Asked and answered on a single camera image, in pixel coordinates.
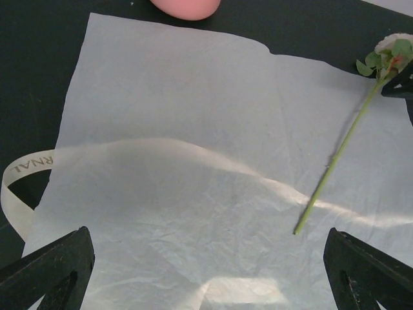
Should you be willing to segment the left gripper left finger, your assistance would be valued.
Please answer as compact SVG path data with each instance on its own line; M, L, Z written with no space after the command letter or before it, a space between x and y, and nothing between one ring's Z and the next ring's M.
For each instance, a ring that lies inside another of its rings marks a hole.
M1 309L80 309L95 254L80 227L1 269Z

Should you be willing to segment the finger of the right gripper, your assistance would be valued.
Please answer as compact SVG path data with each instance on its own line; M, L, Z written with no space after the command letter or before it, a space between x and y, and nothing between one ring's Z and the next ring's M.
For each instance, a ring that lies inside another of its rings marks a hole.
M411 98L412 71L412 63L409 63L382 88L381 95L388 98Z

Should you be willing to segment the cream rosebud flower stem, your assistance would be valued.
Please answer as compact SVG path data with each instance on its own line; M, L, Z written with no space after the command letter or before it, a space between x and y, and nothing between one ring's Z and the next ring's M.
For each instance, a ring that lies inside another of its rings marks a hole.
M406 33L395 33L384 37L370 52L364 61L356 60L356 69L358 74L363 77L375 77L375 83L368 92L357 116L354 118L350 128L342 139L339 147L331 155L326 170L318 182L317 187L312 193L303 213L294 227L293 234L299 234L310 213L320 197L330 175L335 169L341 154L352 137L362 116L367 112L368 106L379 90L382 90L386 84L393 81L401 73L407 71L408 65L412 62L412 35Z

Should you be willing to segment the white flower bouquet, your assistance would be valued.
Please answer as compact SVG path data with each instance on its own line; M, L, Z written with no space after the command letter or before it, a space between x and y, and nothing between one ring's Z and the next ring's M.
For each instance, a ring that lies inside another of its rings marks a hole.
M85 226L83 309L334 309L329 230L412 263L412 125L374 81L250 39L91 14L24 252Z

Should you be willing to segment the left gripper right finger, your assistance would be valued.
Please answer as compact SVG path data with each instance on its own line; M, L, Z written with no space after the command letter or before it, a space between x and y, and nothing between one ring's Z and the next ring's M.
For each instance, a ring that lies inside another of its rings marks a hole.
M338 309L412 309L412 268L331 228L323 261Z

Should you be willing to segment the cream printed ribbon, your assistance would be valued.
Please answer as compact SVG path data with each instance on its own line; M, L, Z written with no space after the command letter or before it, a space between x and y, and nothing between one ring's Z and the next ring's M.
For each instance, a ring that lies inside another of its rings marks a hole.
M246 175L258 181L271 191L274 191L282 200L292 205L306 205L321 209L328 209L338 214L352 218L364 225L374 227L394 227L412 223L412 217L397 217L383 215L371 218L361 216L339 205L323 200L309 198L295 188L279 181L266 178L257 171L238 161L232 160L221 153L176 139L144 138L124 139L112 143L89 145L87 150L101 154L104 150L114 154L131 154L147 151L168 158L178 158L187 162L199 163L222 171L235 172ZM21 189L14 192L10 189L21 179L42 171L52 170L54 167L55 150L44 150L22 156L13 161L3 173L1 181L1 206L10 225L15 229L23 241L27 241L34 217L34 208L27 204L28 193Z

